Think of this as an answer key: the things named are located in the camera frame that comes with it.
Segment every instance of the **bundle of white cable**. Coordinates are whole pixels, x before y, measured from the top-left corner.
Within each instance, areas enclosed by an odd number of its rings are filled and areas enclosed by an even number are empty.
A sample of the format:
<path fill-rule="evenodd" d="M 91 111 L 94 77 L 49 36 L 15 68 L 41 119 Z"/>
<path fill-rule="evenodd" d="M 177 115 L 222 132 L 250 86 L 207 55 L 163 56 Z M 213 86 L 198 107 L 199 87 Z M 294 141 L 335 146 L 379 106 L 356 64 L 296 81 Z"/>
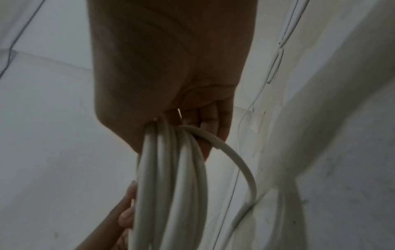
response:
<path fill-rule="evenodd" d="M 245 176 L 250 195 L 238 221 L 255 203 L 256 184 L 241 157 L 216 136 L 196 127 L 173 128 L 159 118 L 146 127 L 138 163 L 138 202 L 129 232 L 129 250 L 195 250 L 200 244 L 207 215 L 207 177 L 204 158 L 192 136 L 221 149 Z"/>

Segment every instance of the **cable coil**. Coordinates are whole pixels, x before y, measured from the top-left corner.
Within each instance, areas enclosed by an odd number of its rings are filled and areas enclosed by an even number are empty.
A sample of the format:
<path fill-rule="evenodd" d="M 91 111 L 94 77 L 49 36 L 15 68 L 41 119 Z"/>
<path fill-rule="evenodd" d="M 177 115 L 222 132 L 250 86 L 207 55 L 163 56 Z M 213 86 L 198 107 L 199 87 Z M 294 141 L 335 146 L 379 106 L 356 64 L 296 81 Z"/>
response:
<path fill-rule="evenodd" d="M 146 127 L 137 163 L 139 200 L 135 204 L 133 230 L 129 231 L 129 250 L 195 250 L 199 247 L 207 217 L 207 176 L 203 155 L 192 135 L 226 153 L 247 180 L 250 195 L 232 223 L 233 229 L 229 229 L 230 236 L 255 203 L 254 177 L 231 147 L 202 129 L 174 128 L 159 118 Z"/>

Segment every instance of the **person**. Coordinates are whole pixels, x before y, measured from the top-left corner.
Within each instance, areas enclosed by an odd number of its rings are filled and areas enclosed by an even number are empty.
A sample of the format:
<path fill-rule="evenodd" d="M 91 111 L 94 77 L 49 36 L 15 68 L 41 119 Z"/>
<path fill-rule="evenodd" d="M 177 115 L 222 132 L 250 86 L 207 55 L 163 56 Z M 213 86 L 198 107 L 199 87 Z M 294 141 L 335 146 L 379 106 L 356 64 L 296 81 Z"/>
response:
<path fill-rule="evenodd" d="M 165 116 L 226 140 L 251 46 L 256 0 L 87 0 L 98 120 L 141 153 Z M 207 159 L 211 145 L 197 138 Z M 77 248 L 122 249 L 136 184 Z"/>

